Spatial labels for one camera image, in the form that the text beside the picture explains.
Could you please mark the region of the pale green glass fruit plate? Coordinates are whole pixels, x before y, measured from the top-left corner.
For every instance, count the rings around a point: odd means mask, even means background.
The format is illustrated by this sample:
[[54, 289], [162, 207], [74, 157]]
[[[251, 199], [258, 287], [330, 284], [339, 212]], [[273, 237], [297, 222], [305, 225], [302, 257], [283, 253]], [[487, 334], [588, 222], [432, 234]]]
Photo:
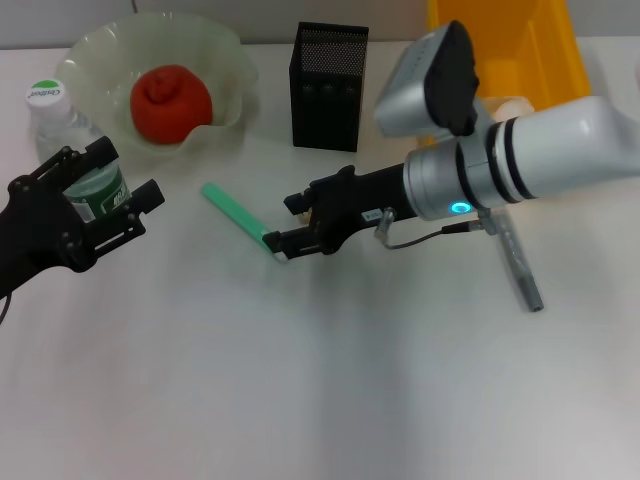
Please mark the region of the pale green glass fruit plate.
[[[207, 87], [213, 122], [178, 144], [158, 145], [136, 130], [130, 112], [135, 82], [156, 67], [180, 65]], [[72, 104], [129, 158], [176, 157], [209, 147], [241, 118], [258, 70], [239, 36], [209, 18], [185, 13], [138, 13], [77, 41], [55, 70]]]

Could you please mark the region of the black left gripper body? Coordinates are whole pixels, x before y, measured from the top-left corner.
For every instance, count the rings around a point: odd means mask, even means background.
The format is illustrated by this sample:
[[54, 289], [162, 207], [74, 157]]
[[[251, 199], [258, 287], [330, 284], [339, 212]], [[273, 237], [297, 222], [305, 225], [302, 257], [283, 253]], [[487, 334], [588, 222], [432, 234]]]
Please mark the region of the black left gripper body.
[[0, 212], [0, 299], [47, 269], [81, 273], [96, 264], [84, 221], [58, 189], [23, 175], [8, 192]]

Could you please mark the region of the black mesh pen holder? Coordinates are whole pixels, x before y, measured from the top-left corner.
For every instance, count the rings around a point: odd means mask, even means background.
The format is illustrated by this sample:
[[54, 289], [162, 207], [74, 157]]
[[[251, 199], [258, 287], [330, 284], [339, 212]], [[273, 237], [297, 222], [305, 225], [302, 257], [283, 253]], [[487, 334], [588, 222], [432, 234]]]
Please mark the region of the black mesh pen holder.
[[289, 65], [296, 147], [358, 149], [369, 29], [301, 22]]

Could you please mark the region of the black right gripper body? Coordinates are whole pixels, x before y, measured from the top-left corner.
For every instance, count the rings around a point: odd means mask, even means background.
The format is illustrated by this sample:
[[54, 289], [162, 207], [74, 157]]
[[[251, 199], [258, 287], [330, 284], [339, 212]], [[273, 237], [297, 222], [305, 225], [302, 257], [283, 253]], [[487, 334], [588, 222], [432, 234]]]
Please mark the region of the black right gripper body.
[[416, 216], [404, 190], [404, 166], [394, 165], [358, 175], [353, 166], [310, 183], [312, 193], [311, 228], [320, 251], [336, 253], [343, 243], [360, 230], [373, 228], [376, 219], [366, 213], [391, 208], [397, 220]]

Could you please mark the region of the clear green-label water bottle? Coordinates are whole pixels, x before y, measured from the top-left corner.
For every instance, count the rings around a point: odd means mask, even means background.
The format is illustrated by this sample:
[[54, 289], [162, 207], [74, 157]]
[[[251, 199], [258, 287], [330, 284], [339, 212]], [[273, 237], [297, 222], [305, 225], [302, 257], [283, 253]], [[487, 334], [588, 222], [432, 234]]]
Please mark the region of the clear green-label water bottle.
[[[103, 136], [97, 124], [72, 105], [66, 87], [57, 79], [33, 84], [25, 94], [25, 101], [40, 163], [65, 146], [84, 152]], [[65, 196], [88, 223], [116, 209], [131, 194], [119, 164], [113, 161], [81, 177], [65, 191]]]

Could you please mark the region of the grey marker pen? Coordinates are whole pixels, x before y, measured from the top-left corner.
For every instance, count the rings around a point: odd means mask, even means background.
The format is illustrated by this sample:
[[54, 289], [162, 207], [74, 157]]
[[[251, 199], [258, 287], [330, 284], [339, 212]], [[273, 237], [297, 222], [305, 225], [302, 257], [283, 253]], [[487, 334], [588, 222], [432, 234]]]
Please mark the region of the grey marker pen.
[[488, 214], [489, 233], [496, 236], [509, 272], [526, 308], [533, 313], [544, 309], [544, 303], [519, 236], [505, 209], [492, 209]]

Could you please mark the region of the yellow plastic bin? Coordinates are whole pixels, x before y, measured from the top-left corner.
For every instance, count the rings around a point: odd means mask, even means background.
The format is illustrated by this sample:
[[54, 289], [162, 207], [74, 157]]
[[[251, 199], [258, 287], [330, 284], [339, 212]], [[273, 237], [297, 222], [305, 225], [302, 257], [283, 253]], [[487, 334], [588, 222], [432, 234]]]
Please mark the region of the yellow plastic bin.
[[430, 30], [453, 20], [471, 37], [479, 97], [539, 111], [591, 94], [565, 0], [428, 0]]

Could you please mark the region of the white paper ball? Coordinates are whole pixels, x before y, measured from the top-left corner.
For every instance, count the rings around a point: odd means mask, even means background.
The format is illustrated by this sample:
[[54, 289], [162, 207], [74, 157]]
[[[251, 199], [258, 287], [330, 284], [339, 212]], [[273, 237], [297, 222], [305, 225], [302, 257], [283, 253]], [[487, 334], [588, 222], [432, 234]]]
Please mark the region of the white paper ball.
[[535, 111], [529, 100], [522, 96], [485, 97], [482, 102], [496, 121], [505, 121]]

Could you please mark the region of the green pen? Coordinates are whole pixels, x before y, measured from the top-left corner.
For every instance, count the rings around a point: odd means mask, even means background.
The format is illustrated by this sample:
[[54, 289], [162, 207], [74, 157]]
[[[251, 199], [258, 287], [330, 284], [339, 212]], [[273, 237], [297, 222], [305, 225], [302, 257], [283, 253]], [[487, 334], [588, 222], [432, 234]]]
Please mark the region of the green pen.
[[263, 236], [269, 233], [270, 230], [218, 185], [214, 183], [204, 184], [201, 188], [201, 194], [277, 262], [280, 264], [288, 262], [284, 254], [273, 253], [264, 242]]

